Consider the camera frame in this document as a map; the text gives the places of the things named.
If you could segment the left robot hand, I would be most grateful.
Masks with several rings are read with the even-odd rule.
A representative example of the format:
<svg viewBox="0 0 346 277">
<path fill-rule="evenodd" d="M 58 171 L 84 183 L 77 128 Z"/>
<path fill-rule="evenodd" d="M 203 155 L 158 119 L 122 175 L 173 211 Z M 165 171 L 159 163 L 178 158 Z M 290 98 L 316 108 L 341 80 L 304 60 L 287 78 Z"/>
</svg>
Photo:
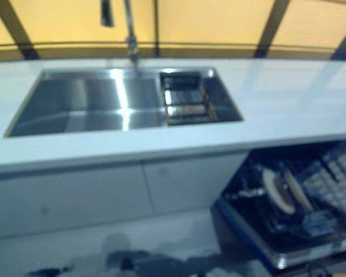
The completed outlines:
<svg viewBox="0 0 346 277">
<path fill-rule="evenodd" d="M 35 271 L 30 271 L 25 274 L 25 276 L 42 276 L 42 277 L 51 277 L 51 276 L 60 276 L 64 273 L 70 272 L 72 269 L 70 267 L 62 268 L 43 268 Z"/>
</svg>

